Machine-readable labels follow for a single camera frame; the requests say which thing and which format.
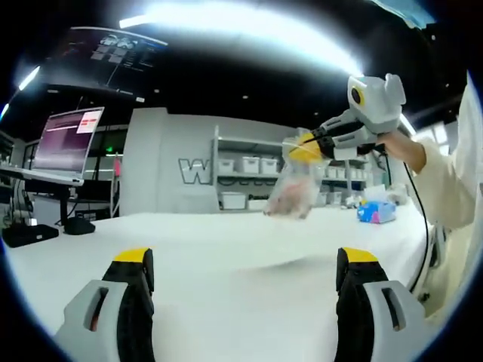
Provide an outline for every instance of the stand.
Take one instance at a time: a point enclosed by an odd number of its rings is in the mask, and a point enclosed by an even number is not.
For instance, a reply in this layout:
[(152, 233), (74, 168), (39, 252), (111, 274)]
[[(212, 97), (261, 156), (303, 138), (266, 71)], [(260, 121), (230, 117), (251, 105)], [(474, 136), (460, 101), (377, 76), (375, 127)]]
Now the stand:
[[(96, 227), (87, 220), (78, 217), (68, 217), (67, 202), (70, 188), (82, 186), (83, 180), (50, 175), (32, 170), (24, 170), (6, 165), (0, 165), (0, 175), (25, 181), (28, 192), (42, 192), (53, 195), (60, 202), (60, 223), (68, 235), (85, 235), (95, 231)], [(15, 225), (2, 230), (2, 239), (10, 247), (21, 247), (39, 241), (56, 238), (59, 230), (48, 225), (28, 226)]]

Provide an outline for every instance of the wall lettering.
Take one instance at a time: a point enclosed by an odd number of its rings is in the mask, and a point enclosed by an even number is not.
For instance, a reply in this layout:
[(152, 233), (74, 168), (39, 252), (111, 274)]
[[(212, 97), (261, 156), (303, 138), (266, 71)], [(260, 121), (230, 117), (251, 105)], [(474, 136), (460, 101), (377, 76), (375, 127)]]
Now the wall lettering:
[(210, 185), (210, 160), (179, 158), (178, 164), (186, 185)]

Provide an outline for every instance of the computer screen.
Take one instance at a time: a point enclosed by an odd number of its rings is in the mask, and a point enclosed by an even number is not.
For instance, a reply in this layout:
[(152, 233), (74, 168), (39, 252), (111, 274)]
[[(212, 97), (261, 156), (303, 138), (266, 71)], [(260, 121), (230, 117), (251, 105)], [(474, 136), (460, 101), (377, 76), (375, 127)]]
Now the computer screen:
[(103, 107), (81, 109), (49, 117), (32, 169), (66, 171), (82, 176), (92, 136), (103, 110)]

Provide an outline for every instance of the white table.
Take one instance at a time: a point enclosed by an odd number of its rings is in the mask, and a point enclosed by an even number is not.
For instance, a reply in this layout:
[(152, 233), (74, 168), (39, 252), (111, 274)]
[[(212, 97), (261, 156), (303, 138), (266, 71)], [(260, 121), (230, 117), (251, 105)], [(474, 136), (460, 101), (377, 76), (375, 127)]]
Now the white table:
[(327, 207), (304, 221), (145, 213), (96, 226), (94, 234), (8, 250), (33, 313), (54, 335), (66, 304), (116, 254), (152, 247), (153, 348), (158, 360), (176, 362), (333, 360), (337, 249), (369, 250), (389, 279), (407, 284), (425, 248), (413, 204), (384, 225)]

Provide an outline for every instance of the clear plastic bag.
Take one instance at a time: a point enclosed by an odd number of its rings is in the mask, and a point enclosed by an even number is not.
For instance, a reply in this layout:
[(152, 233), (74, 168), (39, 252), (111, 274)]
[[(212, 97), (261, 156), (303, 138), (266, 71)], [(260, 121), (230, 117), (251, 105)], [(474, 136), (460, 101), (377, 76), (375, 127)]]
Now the clear plastic bag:
[(324, 160), (321, 155), (313, 155), (316, 157), (297, 161), (290, 156), (295, 149), (314, 152), (313, 148), (300, 145), (295, 138), (284, 140), (282, 154), (285, 165), (263, 211), (267, 216), (305, 219), (317, 200), (325, 168), (330, 160)]

